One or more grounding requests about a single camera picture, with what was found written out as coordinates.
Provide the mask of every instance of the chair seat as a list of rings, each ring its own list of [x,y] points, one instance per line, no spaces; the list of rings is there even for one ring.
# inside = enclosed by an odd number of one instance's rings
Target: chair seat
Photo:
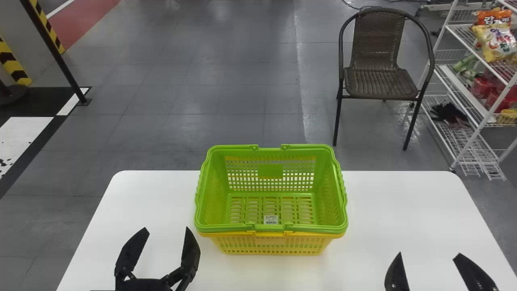
[[[352,98],[416,100],[418,89],[406,70],[345,68],[345,89]]]

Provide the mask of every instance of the shopping basket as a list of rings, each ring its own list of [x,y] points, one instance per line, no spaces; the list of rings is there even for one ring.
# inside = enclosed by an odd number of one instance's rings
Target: shopping basket
[[[229,254],[314,255],[344,235],[346,201],[326,144],[216,145],[201,167],[195,226]]]

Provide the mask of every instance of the black robotic claw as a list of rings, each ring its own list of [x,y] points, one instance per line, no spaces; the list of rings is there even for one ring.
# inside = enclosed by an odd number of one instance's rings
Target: black robotic claw
[[[468,291],[497,291],[494,280],[488,276],[475,262],[459,253],[454,259],[454,264],[460,272]]]
[[[453,261],[467,285],[468,291],[498,291],[492,278],[469,258],[460,253]],[[401,253],[389,266],[384,279],[384,287],[386,291],[409,291]]]
[[[386,291],[409,291],[407,283],[406,270],[404,269],[404,261],[402,253],[398,253],[386,272],[384,278],[384,288]]]
[[[137,279],[133,275],[135,265],[142,254],[149,232],[142,228],[122,247],[115,264],[116,291],[171,291],[171,287],[179,282],[176,291],[184,291],[195,277],[201,250],[194,235],[187,227],[181,254],[181,265],[161,279]]]

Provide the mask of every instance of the pole base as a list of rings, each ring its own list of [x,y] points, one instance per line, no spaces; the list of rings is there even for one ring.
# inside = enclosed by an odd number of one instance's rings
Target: pole base
[[[77,102],[76,106],[88,106],[88,105],[90,105],[90,102],[92,102],[92,99],[91,98],[87,98],[86,99],[86,103],[82,103],[81,101],[79,101],[79,102]]]
[[[11,91],[11,95],[0,93],[0,106],[13,104],[21,98],[27,96],[29,93],[27,86],[23,85],[11,85],[7,86],[7,88],[9,88],[9,91]]]

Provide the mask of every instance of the yellow snack bag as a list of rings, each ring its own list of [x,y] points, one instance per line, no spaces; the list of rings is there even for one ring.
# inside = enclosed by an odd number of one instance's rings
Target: yellow snack bag
[[[472,31],[483,48],[487,62],[510,59],[517,52],[517,42],[507,24],[474,25]]]

